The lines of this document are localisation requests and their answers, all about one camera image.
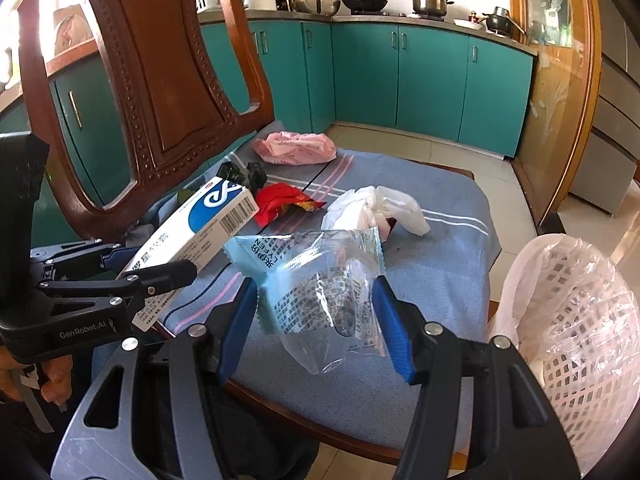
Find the blue circle on box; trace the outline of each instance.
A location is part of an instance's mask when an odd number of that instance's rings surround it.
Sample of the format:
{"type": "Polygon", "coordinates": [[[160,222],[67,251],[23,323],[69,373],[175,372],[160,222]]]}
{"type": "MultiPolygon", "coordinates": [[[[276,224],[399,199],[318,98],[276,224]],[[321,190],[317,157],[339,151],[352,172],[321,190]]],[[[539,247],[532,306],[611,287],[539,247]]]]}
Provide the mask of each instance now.
{"type": "Polygon", "coordinates": [[[189,228],[194,233],[202,229],[220,210],[242,193],[244,188],[227,180],[210,186],[189,211],[189,228]]]}

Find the kitchen countertop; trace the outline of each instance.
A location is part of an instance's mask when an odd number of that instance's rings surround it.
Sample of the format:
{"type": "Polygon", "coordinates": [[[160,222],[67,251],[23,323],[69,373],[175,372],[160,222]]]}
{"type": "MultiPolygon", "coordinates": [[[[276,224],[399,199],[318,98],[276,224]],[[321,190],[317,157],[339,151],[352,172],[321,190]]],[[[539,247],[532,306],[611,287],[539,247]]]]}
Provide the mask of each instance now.
{"type": "MultiPolygon", "coordinates": [[[[395,23],[397,25],[413,25],[415,27],[431,27],[459,34],[466,34],[475,38],[481,38],[487,41],[493,41],[515,50],[537,56],[538,50],[534,47],[518,43],[511,38],[502,38],[495,34],[490,34],[484,29],[473,30],[472,28],[459,27],[454,23],[434,22],[433,20],[425,20],[423,18],[411,18],[409,16],[318,16],[317,14],[307,14],[305,12],[284,12],[282,10],[250,10],[247,9],[246,17],[249,21],[253,20],[299,20],[307,22],[325,22],[325,23],[395,23]]],[[[222,23],[224,17],[221,10],[210,10],[198,14],[201,25],[211,23],[222,23]]]]}

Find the pink package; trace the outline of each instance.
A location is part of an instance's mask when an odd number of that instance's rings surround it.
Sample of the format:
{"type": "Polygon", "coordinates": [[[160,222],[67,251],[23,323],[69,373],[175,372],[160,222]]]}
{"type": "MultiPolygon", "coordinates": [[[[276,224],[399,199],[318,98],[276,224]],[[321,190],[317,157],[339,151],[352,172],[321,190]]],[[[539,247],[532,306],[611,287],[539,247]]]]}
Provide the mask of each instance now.
{"type": "Polygon", "coordinates": [[[255,153],[271,164],[319,164],[335,158],[335,144],[325,134],[277,132],[254,140],[255,153]]]}

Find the red snack bag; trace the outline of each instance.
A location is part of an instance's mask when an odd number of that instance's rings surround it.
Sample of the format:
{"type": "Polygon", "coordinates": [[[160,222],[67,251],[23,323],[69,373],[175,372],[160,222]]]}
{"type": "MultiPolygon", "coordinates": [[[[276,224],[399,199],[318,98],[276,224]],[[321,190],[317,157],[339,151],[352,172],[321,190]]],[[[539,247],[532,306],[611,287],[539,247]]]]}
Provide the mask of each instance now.
{"type": "Polygon", "coordinates": [[[304,194],[297,187],[279,182],[263,187],[255,195],[260,211],[254,216],[260,227],[270,224],[282,216],[290,205],[297,205],[305,211],[320,209],[326,202],[316,202],[309,195],[304,194]]]}

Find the black frying pan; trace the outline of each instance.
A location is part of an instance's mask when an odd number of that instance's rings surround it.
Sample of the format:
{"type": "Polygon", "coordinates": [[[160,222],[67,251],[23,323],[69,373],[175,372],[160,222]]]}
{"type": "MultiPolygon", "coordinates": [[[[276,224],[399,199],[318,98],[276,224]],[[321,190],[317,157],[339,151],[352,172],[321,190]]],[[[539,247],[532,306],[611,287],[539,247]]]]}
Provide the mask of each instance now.
{"type": "Polygon", "coordinates": [[[386,5],[386,0],[342,0],[342,2],[348,9],[363,12],[379,12],[386,5]]]}

